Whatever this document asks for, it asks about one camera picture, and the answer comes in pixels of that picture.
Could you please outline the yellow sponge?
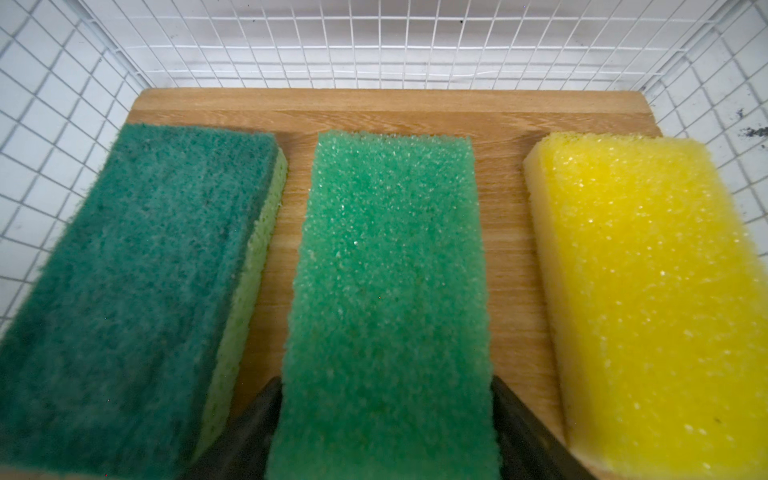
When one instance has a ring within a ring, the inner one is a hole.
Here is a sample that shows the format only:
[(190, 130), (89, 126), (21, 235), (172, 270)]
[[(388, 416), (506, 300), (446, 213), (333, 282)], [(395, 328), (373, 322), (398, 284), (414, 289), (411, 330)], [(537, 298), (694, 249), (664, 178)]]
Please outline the yellow sponge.
[(524, 175), (573, 454), (765, 478), (767, 270), (706, 147), (558, 132)]

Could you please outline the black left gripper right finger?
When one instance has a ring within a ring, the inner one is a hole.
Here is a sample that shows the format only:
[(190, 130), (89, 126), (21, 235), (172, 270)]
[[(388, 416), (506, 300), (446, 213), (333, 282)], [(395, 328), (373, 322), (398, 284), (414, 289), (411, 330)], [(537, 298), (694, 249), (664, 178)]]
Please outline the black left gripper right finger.
[(596, 480), (499, 376), (491, 392), (502, 479)]

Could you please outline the light green sponge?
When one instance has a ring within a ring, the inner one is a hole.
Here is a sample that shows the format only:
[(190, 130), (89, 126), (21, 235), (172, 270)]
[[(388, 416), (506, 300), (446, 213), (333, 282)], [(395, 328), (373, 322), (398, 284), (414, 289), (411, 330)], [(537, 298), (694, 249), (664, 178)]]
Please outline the light green sponge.
[(486, 264), (463, 137), (319, 136), (269, 479), (496, 479)]

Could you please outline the dark green sponge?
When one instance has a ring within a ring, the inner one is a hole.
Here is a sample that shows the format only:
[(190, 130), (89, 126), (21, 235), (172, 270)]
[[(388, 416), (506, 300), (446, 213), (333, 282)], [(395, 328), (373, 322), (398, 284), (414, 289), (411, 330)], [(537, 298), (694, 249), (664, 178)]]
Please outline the dark green sponge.
[(1, 465), (171, 479), (222, 432), (287, 161), (128, 124), (1, 341)]

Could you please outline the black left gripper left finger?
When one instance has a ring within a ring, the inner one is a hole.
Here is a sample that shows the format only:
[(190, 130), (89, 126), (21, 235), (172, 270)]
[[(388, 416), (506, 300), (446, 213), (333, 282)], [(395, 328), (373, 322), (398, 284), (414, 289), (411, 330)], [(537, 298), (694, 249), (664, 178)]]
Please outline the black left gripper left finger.
[(182, 480), (265, 479), (282, 403), (277, 376), (184, 472)]

